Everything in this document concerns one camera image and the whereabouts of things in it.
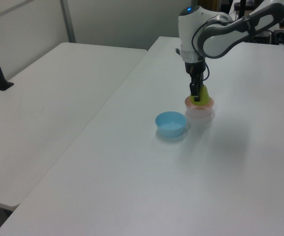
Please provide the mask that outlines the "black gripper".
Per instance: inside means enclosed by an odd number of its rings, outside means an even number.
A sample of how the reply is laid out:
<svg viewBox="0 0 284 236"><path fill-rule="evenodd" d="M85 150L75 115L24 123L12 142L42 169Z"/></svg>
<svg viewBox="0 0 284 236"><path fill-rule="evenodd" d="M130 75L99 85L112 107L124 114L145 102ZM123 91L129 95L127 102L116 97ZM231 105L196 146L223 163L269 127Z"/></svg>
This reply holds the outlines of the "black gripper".
<svg viewBox="0 0 284 236"><path fill-rule="evenodd" d="M200 87L204 81L205 62L202 60L196 63L185 62L185 68L191 79L198 78L198 83L191 82L189 88L194 102L200 102Z"/></svg>

